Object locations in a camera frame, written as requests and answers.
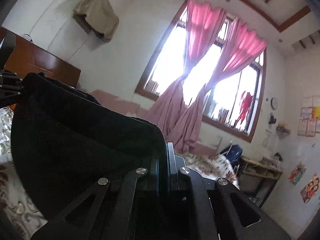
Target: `window frame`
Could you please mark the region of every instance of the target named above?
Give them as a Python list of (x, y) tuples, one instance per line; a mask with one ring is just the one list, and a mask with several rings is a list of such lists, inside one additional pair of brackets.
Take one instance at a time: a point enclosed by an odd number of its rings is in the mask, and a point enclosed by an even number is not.
[[(180, 21), (180, 16), (182, 15), (182, 13), (185, 11), (186, 7), (187, 7), (187, 4), (188, 4), (188, 0), (185, 0), (184, 3), (182, 4), (182, 6), (179, 8), (177, 14), (174, 16), (173, 20), (170, 22), (168, 28), (166, 29), (166, 31), (164, 32), (161, 40), (159, 41), (155, 51), (153, 52), (145, 70), (143, 71), (142, 73), (142, 76), (138, 82), (138, 85), (134, 91), (134, 93), (136, 94), (139, 94), (143, 97), (146, 97), (146, 98), (149, 98), (151, 100), (154, 100), (156, 101), (159, 96), (156, 95), (156, 94), (153, 94), (152, 92), (150, 91), (147, 91), (144, 89), (144, 86), (150, 76), (150, 73), (151, 71), (153, 70), (153, 67), (160, 55), (160, 52), (162, 51), (162, 48), (164, 46), (164, 44), (166, 43), (167, 39), (169, 38), (171, 32), (173, 31), (173, 29), (176, 27), (176, 26), (180, 26), (182, 24), (182, 22)], [(251, 142), (252, 141), (252, 138), (253, 138), (253, 135), (255, 133), (255, 130), (256, 130), (256, 127), (257, 127), (257, 123), (258, 123), (258, 119), (259, 119), (259, 116), (260, 116), (260, 111), (261, 111), (261, 106), (262, 106), (262, 100), (263, 100), (263, 93), (264, 93), (264, 87), (265, 87), (265, 80), (266, 80), (266, 66), (267, 66), (267, 49), (265, 49), (263, 51), (263, 66), (262, 68), (260, 69), (260, 71), (257, 73), (259, 78), (257, 80), (261, 80), (261, 85), (260, 85), (260, 93), (259, 93), (259, 97), (258, 97), (258, 105), (257, 105), (257, 109), (256, 109), (256, 112), (255, 112), (255, 116), (253, 118), (253, 123), (252, 123), (252, 127), (251, 127), (251, 130), (250, 130), (250, 133), (249, 134), (246, 134), (246, 133), (243, 133), (243, 132), (240, 132), (238, 130), (235, 130), (231, 127), (228, 127), (226, 126), (225, 124), (223, 123), (220, 123), (220, 122), (217, 122), (213, 119), (211, 119), (210, 117), (206, 116), (206, 115), (202, 115), (202, 121), (207, 123), (207, 124), (210, 124), (214, 127), (217, 127), (218, 129), (221, 129), (229, 134), (232, 134), (238, 138), (241, 138), (243, 139), (244, 141), (247, 141), (247, 142)], [(259, 90), (259, 83), (257, 82), (256, 83), (256, 88), (255, 88), (255, 99), (254, 99), (254, 102), (253, 102), (253, 106), (252, 106), (252, 109), (254, 108), (254, 104), (255, 104), (255, 101), (256, 101), (256, 96), (257, 96), (257, 92)]]

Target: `curtain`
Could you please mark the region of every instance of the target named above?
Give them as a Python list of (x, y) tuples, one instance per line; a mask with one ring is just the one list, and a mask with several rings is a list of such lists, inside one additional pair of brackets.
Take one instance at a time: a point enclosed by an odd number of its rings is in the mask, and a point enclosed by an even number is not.
[(196, 101), (188, 107), (168, 136), (174, 149), (188, 152), (195, 147), (200, 133), (204, 96), (219, 81), (228, 78), (252, 63), (266, 48), (267, 42), (259, 39), (255, 30), (248, 30), (248, 25), (236, 18), (228, 32), (220, 59), (209, 82), (200, 90)]
[(212, 9), (210, 3), (188, 0), (183, 75), (167, 88), (144, 117), (161, 129), (166, 141), (171, 141), (168, 136), (187, 109), (183, 99), (183, 82), (216, 40), (226, 17), (227, 12), (220, 7)]

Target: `round clock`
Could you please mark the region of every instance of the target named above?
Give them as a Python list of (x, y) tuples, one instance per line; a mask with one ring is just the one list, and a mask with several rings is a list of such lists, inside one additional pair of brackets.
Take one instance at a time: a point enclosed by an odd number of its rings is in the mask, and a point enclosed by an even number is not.
[(271, 108), (273, 110), (276, 110), (278, 108), (278, 99), (277, 98), (271, 98)]

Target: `metal screw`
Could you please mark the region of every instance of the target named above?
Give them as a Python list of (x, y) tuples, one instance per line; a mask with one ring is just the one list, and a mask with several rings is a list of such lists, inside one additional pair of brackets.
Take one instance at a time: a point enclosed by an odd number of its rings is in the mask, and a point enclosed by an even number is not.
[(183, 174), (189, 174), (191, 170), (188, 167), (182, 167), (180, 168), (180, 172)]
[(107, 179), (107, 178), (100, 178), (99, 180), (98, 180), (98, 184), (99, 185), (106, 185), (107, 183), (109, 182), (109, 180)]
[(147, 169), (145, 169), (145, 168), (137, 168), (136, 172), (138, 174), (145, 174), (147, 172)]
[(219, 179), (218, 179), (218, 183), (219, 183), (220, 185), (222, 185), (222, 186), (225, 186), (225, 185), (228, 184), (228, 181), (227, 181), (226, 178), (219, 178)]

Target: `black cloth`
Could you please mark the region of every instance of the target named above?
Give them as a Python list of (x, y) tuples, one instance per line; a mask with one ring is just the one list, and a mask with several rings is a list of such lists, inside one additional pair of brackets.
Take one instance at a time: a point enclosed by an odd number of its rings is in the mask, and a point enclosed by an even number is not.
[(29, 73), (22, 85), (12, 121), (12, 157), (46, 219), (101, 177), (121, 179), (148, 167), (153, 155), (165, 163), (166, 144), (157, 126), (113, 112), (92, 96), (39, 74)]

